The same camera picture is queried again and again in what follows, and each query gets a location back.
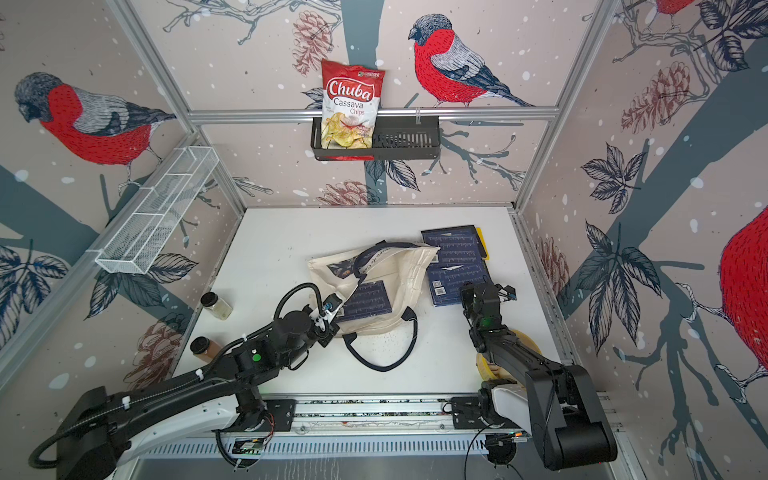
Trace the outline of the navy Chinese poetry book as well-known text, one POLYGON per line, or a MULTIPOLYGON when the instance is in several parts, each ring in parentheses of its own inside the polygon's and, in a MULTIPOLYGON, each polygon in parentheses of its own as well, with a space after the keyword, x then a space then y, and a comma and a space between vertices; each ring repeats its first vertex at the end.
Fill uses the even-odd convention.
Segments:
POLYGON ((463 264, 435 263, 427 268, 426 273, 432 302, 436 307, 460 304, 462 286, 491 280, 483 261, 463 264))

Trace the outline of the navy Chinese classics book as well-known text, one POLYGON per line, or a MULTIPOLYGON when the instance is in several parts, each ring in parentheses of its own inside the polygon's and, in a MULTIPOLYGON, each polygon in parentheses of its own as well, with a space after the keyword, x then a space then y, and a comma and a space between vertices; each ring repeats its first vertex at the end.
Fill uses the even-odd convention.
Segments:
POLYGON ((488 258, 480 231, 473 225, 427 229, 421 235, 426 244, 438 248, 434 263, 477 263, 488 258))

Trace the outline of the cream canvas tote bag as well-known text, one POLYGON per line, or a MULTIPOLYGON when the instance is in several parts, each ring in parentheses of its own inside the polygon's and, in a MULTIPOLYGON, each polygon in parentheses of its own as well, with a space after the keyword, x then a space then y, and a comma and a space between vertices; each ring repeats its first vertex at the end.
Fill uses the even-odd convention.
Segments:
POLYGON ((413 242, 381 241, 368 248, 354 249, 308 261, 312 283, 324 300, 333 293, 352 296, 359 285, 382 280, 391 302, 392 312, 367 319, 339 322, 336 337, 344 341, 347 351, 363 366, 380 373, 402 365, 412 354, 419 334, 415 306, 421 295, 426 270, 436 257, 437 247, 413 242), (365 359, 354 347, 360 336, 380 335, 401 326, 412 328, 410 343, 404 354, 389 365, 376 365, 365 359))

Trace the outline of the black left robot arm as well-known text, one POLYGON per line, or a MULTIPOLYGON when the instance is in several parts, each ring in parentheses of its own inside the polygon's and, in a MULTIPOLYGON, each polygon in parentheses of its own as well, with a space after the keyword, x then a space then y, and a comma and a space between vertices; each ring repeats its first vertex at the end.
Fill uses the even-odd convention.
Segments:
POLYGON ((335 315, 328 304, 304 307, 227 344, 194 371, 117 394, 93 388, 28 463, 59 479, 105 479, 144 451, 187 435, 286 431, 294 402, 266 401, 259 387, 301 366, 313 345, 327 346, 338 331, 335 315))

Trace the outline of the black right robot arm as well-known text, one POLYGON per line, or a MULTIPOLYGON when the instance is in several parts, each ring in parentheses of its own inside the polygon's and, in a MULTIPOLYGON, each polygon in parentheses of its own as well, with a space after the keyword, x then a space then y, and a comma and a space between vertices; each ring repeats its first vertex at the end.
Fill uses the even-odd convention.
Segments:
POLYGON ((476 352, 515 381, 483 386, 484 419, 508 420, 527 432, 552 471, 616 460, 617 441, 586 369, 544 357, 503 324, 501 304, 516 298, 514 289, 465 284, 460 298, 476 352))

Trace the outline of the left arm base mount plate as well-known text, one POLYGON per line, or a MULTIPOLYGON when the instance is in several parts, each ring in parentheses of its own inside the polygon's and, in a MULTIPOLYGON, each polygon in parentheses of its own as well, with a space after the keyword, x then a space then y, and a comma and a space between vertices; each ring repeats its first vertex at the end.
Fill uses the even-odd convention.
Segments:
POLYGON ((297 406, 294 399, 267 399, 236 408, 237 417, 225 432, 288 432, 297 406))

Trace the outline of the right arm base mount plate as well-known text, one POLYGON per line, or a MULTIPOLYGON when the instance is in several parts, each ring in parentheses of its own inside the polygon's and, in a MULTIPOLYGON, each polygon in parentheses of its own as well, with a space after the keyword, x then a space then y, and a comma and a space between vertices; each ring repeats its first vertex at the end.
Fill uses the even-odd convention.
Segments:
POLYGON ((495 412, 489 401, 481 399, 479 395, 450 398, 446 412, 451 416, 455 430, 501 428, 505 425, 505 420, 495 412))

